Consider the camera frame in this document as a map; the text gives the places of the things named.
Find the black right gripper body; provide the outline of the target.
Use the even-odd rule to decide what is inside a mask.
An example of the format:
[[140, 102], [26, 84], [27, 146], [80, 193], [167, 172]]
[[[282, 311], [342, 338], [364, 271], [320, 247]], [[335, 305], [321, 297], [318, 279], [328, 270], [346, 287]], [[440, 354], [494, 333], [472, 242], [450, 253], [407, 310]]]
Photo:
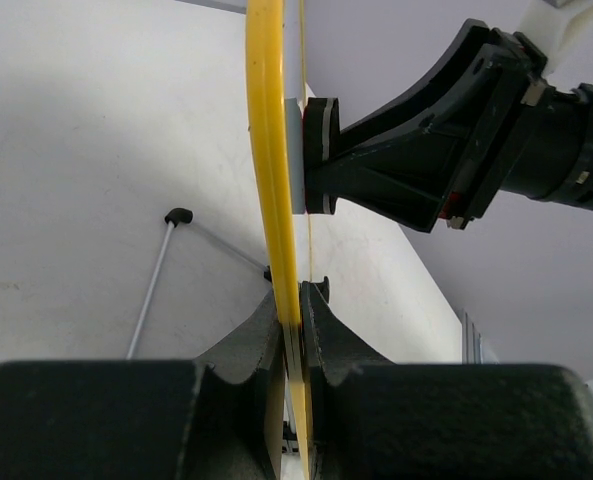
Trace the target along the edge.
[[506, 59], [517, 67], [485, 66], [499, 80], [473, 133], [474, 146], [483, 151], [467, 156], [445, 203], [445, 221], [456, 230], [482, 218], [496, 194], [505, 189], [554, 95], [543, 76], [547, 57], [541, 49], [519, 31], [509, 34], [494, 29], [492, 33]]

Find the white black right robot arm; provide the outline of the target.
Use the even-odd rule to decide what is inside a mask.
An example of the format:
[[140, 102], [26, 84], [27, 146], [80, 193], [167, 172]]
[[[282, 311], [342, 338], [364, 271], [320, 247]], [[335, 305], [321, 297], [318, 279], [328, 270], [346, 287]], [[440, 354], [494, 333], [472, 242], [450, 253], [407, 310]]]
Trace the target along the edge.
[[412, 87], [348, 127], [335, 98], [303, 114], [305, 208], [344, 199], [420, 232], [464, 229], [494, 196], [593, 211], [593, 85], [564, 93], [524, 31], [468, 20]]

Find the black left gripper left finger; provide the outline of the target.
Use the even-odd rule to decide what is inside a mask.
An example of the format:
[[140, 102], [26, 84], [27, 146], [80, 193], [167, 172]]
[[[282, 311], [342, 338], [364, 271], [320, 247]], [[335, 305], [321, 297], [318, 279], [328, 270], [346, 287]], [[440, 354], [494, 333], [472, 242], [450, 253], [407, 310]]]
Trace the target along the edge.
[[0, 364], [0, 479], [275, 479], [281, 448], [272, 295], [194, 359]]

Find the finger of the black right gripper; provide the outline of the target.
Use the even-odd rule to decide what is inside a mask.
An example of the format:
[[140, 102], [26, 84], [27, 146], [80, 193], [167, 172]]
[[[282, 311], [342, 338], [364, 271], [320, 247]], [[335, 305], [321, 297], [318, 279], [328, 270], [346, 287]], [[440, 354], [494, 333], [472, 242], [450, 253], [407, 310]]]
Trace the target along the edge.
[[337, 201], [427, 233], [445, 206], [470, 140], [469, 129], [344, 129], [336, 154], [310, 171], [308, 180]]
[[506, 53], [485, 23], [468, 19], [445, 53], [408, 90], [366, 117], [344, 129], [386, 131], [390, 129], [469, 129], [471, 140], [463, 159], [483, 151], [474, 146], [473, 133], [485, 102], [499, 80], [485, 66], [517, 63]]

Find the yellow framed small whiteboard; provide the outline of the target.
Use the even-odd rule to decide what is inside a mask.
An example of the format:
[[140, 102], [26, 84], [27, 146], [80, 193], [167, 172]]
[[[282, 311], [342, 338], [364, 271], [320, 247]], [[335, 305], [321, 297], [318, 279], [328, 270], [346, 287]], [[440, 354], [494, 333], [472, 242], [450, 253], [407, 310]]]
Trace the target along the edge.
[[312, 406], [300, 285], [312, 277], [305, 212], [304, 4], [250, 1], [246, 13], [249, 132], [302, 471], [313, 473]]

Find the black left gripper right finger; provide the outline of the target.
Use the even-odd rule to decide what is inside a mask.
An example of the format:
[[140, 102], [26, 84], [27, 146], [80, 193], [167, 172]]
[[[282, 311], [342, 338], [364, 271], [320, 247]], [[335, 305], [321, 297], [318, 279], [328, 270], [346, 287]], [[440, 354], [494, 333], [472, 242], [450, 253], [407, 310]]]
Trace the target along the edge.
[[593, 395], [544, 364], [396, 364], [300, 292], [315, 479], [593, 479]]

